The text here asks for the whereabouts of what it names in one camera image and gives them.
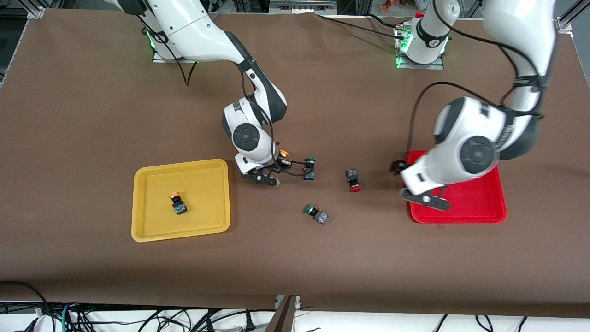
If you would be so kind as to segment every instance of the white floor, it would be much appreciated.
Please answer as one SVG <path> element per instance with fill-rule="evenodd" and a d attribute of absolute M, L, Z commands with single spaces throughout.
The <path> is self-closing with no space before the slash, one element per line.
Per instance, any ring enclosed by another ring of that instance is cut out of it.
<path fill-rule="evenodd" d="M 241 310 L 223 310 L 213 316 L 220 317 Z M 178 311 L 165 311 L 163 314 L 174 315 Z M 205 313 L 205 310 L 189 310 L 193 324 Z M 103 311 L 88 315 L 91 321 L 133 322 L 147 319 L 153 311 Z M 273 313 L 252 313 L 255 325 L 267 324 Z M 24 330 L 36 317 L 36 314 L 0 314 L 0 332 Z M 375 313 L 334 313 L 325 311 L 298 311 L 294 323 L 295 332 L 307 332 L 320 328 L 318 332 L 370 331 L 370 332 L 432 332 L 442 315 L 431 314 L 375 314 Z M 180 323 L 188 324 L 187 317 L 182 314 L 176 317 Z M 490 316 L 494 332 L 516 332 L 521 317 Z M 144 332 L 156 331 L 157 321 L 151 321 Z M 55 322 L 56 331 L 61 331 L 60 322 Z M 141 323 L 131 325 L 104 324 L 95 325 L 98 332 L 136 332 Z M 245 326 L 245 315 L 236 315 L 214 323 L 216 330 L 227 330 Z M 48 317 L 41 318 L 34 332 L 51 332 L 51 321 Z M 171 325 L 163 332 L 182 332 L 180 326 Z M 522 332 L 587 332 L 590 331 L 590 319 L 581 318 L 540 318 L 529 317 Z M 484 332 L 473 315 L 449 315 L 440 332 Z"/>

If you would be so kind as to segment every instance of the brown table cover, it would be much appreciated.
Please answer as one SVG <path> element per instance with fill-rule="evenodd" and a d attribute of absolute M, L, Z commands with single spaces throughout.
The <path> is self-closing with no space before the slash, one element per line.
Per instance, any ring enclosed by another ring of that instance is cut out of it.
<path fill-rule="evenodd" d="M 499 99 L 513 73 L 497 48 L 455 36 L 444 71 L 403 70 L 390 38 L 313 14 L 217 22 L 284 92 L 276 140 L 293 158 L 316 158 L 316 180 L 240 179 L 221 127 L 242 95 L 232 63 L 197 65 L 185 87 L 176 64 L 151 63 L 136 18 L 47 10 L 0 90 L 0 279 L 64 302 L 272 308 L 274 295 L 297 294 L 314 310 L 590 317 L 590 97 L 568 35 L 558 35 L 537 145 L 500 164 L 507 221 L 442 226 L 411 220 L 389 163 L 428 83 Z M 485 34 L 480 21 L 456 26 Z M 433 146 L 436 116 L 462 95 L 426 95 L 416 148 Z M 210 158 L 230 165 L 230 229 L 134 242 L 134 173 Z M 348 192 L 348 168 L 360 193 Z M 302 213 L 308 203 L 329 213 L 326 225 Z M 34 295 L 2 288 L 0 298 Z"/>

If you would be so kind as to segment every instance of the electrical component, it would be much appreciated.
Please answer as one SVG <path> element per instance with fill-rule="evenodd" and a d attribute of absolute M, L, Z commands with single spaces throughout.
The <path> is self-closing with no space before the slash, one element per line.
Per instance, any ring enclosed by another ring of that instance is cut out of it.
<path fill-rule="evenodd" d="M 359 174 L 356 172 L 356 169 L 351 168 L 346 171 L 346 182 L 350 185 L 349 191 L 351 193 L 360 191 Z"/>
<path fill-rule="evenodd" d="M 313 158 L 305 159 L 305 167 L 303 168 L 303 179 L 313 181 L 316 179 L 316 160 Z"/>
<path fill-rule="evenodd" d="M 33 332 L 35 330 L 35 325 L 37 324 L 37 321 L 39 320 L 39 318 L 35 318 L 28 326 L 27 328 L 25 328 L 24 332 Z"/>
<path fill-rule="evenodd" d="M 188 211 L 185 203 L 181 200 L 181 194 L 178 191 L 171 193 L 168 197 L 172 199 L 172 208 L 176 214 L 180 215 Z"/>
<path fill-rule="evenodd" d="M 304 212 L 312 216 L 319 224 L 325 224 L 328 221 L 328 214 L 320 209 L 316 209 L 311 204 L 307 205 Z"/>

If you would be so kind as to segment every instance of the metal frame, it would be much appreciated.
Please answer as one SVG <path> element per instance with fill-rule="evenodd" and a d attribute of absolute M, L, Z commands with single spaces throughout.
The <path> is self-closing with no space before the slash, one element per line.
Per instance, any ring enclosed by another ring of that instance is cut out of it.
<path fill-rule="evenodd" d="M 371 11 L 371 8 L 373 6 L 373 2 L 374 1 L 381 1 L 381 2 L 385 2 L 385 0 L 356 0 L 356 14 L 357 15 L 365 15 L 367 13 L 369 13 Z M 468 13 L 470 12 L 470 10 L 466 10 L 465 9 L 465 0 L 457 0 L 459 2 L 459 5 L 461 6 L 461 14 L 460 17 L 471 17 L 468 16 Z M 375 15 L 379 15 L 379 16 L 393 16 L 393 17 L 400 17 L 399 15 L 391 15 L 391 14 L 383 14 L 381 12 L 373 12 L 373 14 Z"/>
<path fill-rule="evenodd" d="M 482 2 L 483 0 L 475 0 L 471 8 L 469 8 L 469 10 L 465 13 L 465 17 L 472 18 L 473 15 L 475 15 L 477 9 L 483 6 Z"/>
<path fill-rule="evenodd" d="M 61 8 L 64 4 L 64 0 L 18 0 L 18 2 L 27 11 L 27 19 L 40 19 L 46 8 Z"/>
<path fill-rule="evenodd" d="M 314 12 L 320 15 L 336 15 L 336 0 L 270 0 L 269 14 L 299 14 Z"/>
<path fill-rule="evenodd" d="M 12 57 L 10 58 L 10 62 L 8 63 L 8 66 L 6 67 L 6 72 L 4 73 L 4 76 L 2 76 L 0 79 L 0 89 L 2 88 L 2 86 L 4 86 L 4 81 L 8 77 L 8 72 L 10 71 L 10 67 L 12 66 L 12 62 L 14 61 L 14 58 L 17 56 L 18 47 L 20 47 L 20 45 L 21 45 L 22 38 L 25 36 L 25 31 L 27 30 L 28 26 L 29 26 L 29 21 L 27 20 L 25 23 L 25 27 L 22 29 L 21 36 L 18 39 L 17 47 L 14 49 L 14 53 L 12 53 Z"/>
<path fill-rule="evenodd" d="M 235 11 L 237 11 L 237 12 L 252 12 L 252 8 L 250 7 L 250 2 L 252 2 L 252 0 L 236 0 L 236 1 L 234 1 Z"/>
<path fill-rule="evenodd" d="M 572 31 L 571 23 L 587 7 L 590 6 L 590 0 L 578 0 L 561 16 L 557 17 L 557 30 L 560 34 L 570 33 Z"/>
<path fill-rule="evenodd" d="M 264 330 L 265 332 L 291 332 L 293 331 L 293 320 L 295 319 L 295 310 L 299 301 L 297 296 L 285 295 L 280 301 L 277 311 L 274 312 L 270 323 Z"/>

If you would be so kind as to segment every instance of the cable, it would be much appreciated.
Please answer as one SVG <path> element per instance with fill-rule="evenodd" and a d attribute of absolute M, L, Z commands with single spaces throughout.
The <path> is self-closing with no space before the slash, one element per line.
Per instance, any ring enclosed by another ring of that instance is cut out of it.
<path fill-rule="evenodd" d="M 191 71 L 188 74 L 188 79 L 185 76 L 185 72 L 184 69 L 182 68 L 181 62 L 180 60 L 178 60 L 178 58 L 176 57 L 176 55 L 174 55 L 174 52 L 172 52 L 172 50 L 170 49 L 170 47 L 168 47 L 167 42 L 168 42 L 168 37 L 166 37 L 166 39 L 163 39 L 161 34 L 163 34 L 163 32 L 156 32 L 154 31 L 154 29 L 152 29 L 152 27 L 149 26 L 149 24 L 146 23 L 146 21 L 143 20 L 143 18 L 139 15 L 137 15 L 137 18 L 143 23 L 143 25 L 145 26 L 145 28 L 147 28 L 147 30 L 149 32 L 152 33 L 153 38 L 160 44 L 163 44 L 166 49 L 170 52 L 170 54 L 172 55 L 172 57 L 174 57 L 174 60 L 176 61 L 176 64 L 178 65 L 178 68 L 180 68 L 181 73 L 182 73 L 182 80 L 184 81 L 186 86 L 189 86 L 189 84 L 191 84 L 191 76 L 192 76 L 192 71 L 193 69 L 195 69 L 195 66 L 197 64 L 197 62 L 195 62 L 192 67 L 191 67 Z"/>
<path fill-rule="evenodd" d="M 196 322 L 196 324 L 189 330 L 189 332 L 195 332 L 201 325 L 203 325 L 203 323 L 207 320 L 207 318 L 211 318 L 214 314 L 220 312 L 221 309 L 212 309 L 207 311 L 206 314 L 203 315 L 203 317 L 201 317 L 201 319 Z"/>
<path fill-rule="evenodd" d="M 137 332 L 141 332 L 143 330 L 144 327 L 146 327 L 146 325 L 149 323 L 150 320 L 156 318 L 160 313 L 162 312 L 162 310 L 158 309 L 156 310 L 155 313 L 153 313 L 150 317 L 148 317 L 143 324 L 139 327 L 139 329 L 137 330 Z"/>
<path fill-rule="evenodd" d="M 384 35 L 384 36 L 391 37 L 391 38 L 394 38 L 394 39 L 399 39 L 399 40 L 403 40 L 404 39 L 402 36 L 392 35 L 392 34 L 386 34 L 385 32 L 381 32 L 381 31 L 377 31 L 377 30 L 371 30 L 371 29 L 368 29 L 368 28 L 365 28 L 365 27 L 360 27 L 358 25 L 350 24 L 350 23 L 343 22 L 343 21 L 338 21 L 337 19 L 333 19 L 333 18 L 321 16 L 321 15 L 318 15 L 318 16 L 321 17 L 321 18 L 323 18 L 323 19 L 327 19 L 328 21 L 332 21 L 332 22 L 336 22 L 336 23 L 348 25 L 349 27 L 353 27 L 353 28 L 357 28 L 357 29 L 361 29 L 361 30 L 373 32 L 375 34 Z"/>
<path fill-rule="evenodd" d="M 346 11 L 348 8 L 350 8 L 350 5 L 352 5 L 352 3 L 353 3 L 354 1 L 355 1 L 355 0 L 350 0 L 350 2 L 348 3 L 348 5 L 346 6 L 346 8 L 344 8 L 344 9 L 343 9 L 343 10 L 340 12 L 340 15 L 342 15 L 342 13 L 344 13 L 344 12 L 345 12 L 345 11 Z"/>
<path fill-rule="evenodd" d="M 389 24 L 389 23 L 385 22 L 384 20 L 382 20 L 379 17 L 377 17 L 377 15 L 371 14 L 370 12 L 367 13 L 367 14 L 365 14 L 365 15 L 368 16 L 368 17 L 372 17 L 372 18 L 376 19 L 377 22 L 381 23 L 382 25 L 384 25 L 386 27 L 394 28 L 395 29 L 395 27 L 397 26 L 396 24 Z"/>
<path fill-rule="evenodd" d="M 242 73 L 242 92 L 244 93 L 244 97 L 248 100 L 250 100 L 250 98 L 248 98 L 248 95 L 246 94 L 246 86 L 244 83 L 244 73 Z M 271 146 L 270 146 L 270 156 L 273 159 L 273 163 L 279 167 L 283 172 L 285 172 L 286 174 L 293 176 L 293 177 L 304 177 L 308 174 L 310 174 L 311 172 L 313 172 L 313 168 L 309 169 L 308 171 L 306 171 L 303 174 L 296 174 L 296 173 L 291 173 L 290 171 L 287 171 L 285 168 L 283 168 L 283 166 L 277 161 L 277 158 L 275 158 L 274 156 L 274 151 L 276 148 L 276 144 L 274 143 L 274 129 L 273 129 L 273 122 L 268 118 L 268 115 L 266 115 L 265 111 L 261 111 L 260 113 L 262 113 L 262 115 L 264 116 L 264 119 L 268 122 L 268 125 L 270 126 L 270 140 L 271 140 Z M 300 164 L 300 165 L 306 165 L 304 162 L 299 162 L 299 161 L 295 161 L 292 160 L 291 161 L 293 164 Z"/>
<path fill-rule="evenodd" d="M 271 312 L 271 313 L 273 313 L 273 312 L 275 312 L 275 310 L 255 309 L 255 310 L 242 310 L 242 311 L 236 311 L 235 313 L 227 314 L 227 315 L 225 315 L 225 316 L 221 316 L 221 317 L 219 317 L 219 318 L 216 318 L 216 319 L 212 320 L 212 321 L 211 321 L 211 324 L 213 324 L 213 323 L 215 323 L 215 322 L 217 322 L 217 321 L 220 321 L 220 320 L 222 320 L 222 319 L 225 319 L 225 318 L 228 318 L 228 317 L 231 317 L 231 316 L 235 316 L 235 315 L 245 314 L 245 313 L 247 313 L 247 312 L 250 312 L 250 313 L 257 313 L 257 312 Z M 204 328 L 202 328 L 202 329 L 198 330 L 198 332 L 204 332 L 204 331 L 205 331 L 205 329 L 204 329 Z"/>
<path fill-rule="evenodd" d="M 41 295 L 41 293 L 35 287 L 27 284 L 26 282 L 21 282 L 21 281 L 0 281 L 0 285 L 17 285 L 17 286 L 27 287 L 28 289 L 32 290 L 41 299 L 41 301 L 45 305 L 45 308 L 47 309 L 47 314 L 54 317 L 54 318 L 57 318 L 56 311 L 51 309 L 51 307 L 49 306 L 49 302 L 47 302 L 45 297 L 43 297 L 43 295 Z"/>
<path fill-rule="evenodd" d="M 490 326 L 490 328 L 487 328 L 487 327 L 485 327 L 485 326 L 484 326 L 484 325 L 483 325 L 483 324 L 480 322 L 480 320 L 479 320 L 479 315 L 476 315 L 476 322 L 477 322 L 477 325 L 479 325 L 481 328 L 483 328 L 483 329 L 484 329 L 484 330 L 486 330 L 487 332 L 494 332 L 494 327 L 493 327 L 493 326 L 492 326 L 492 324 L 491 324 L 490 317 L 488 317 L 487 315 L 483 315 L 483 317 L 485 317 L 485 318 L 486 318 L 486 320 L 487 320 L 487 324 Z"/>
<path fill-rule="evenodd" d="M 522 326 L 525 324 L 525 321 L 527 320 L 527 316 L 524 316 L 521 320 L 520 323 L 518 324 L 518 332 L 522 332 Z"/>
<path fill-rule="evenodd" d="M 432 332 L 439 332 L 441 327 L 443 326 L 444 320 L 447 319 L 447 317 L 448 317 L 448 315 L 442 315 L 441 320 L 438 321 L 437 327 Z"/>
<path fill-rule="evenodd" d="M 66 305 L 64 307 L 64 311 L 62 311 L 61 313 L 61 332 L 67 332 L 67 330 L 65 329 L 65 317 L 68 314 L 68 308 L 70 307 L 70 305 Z"/>

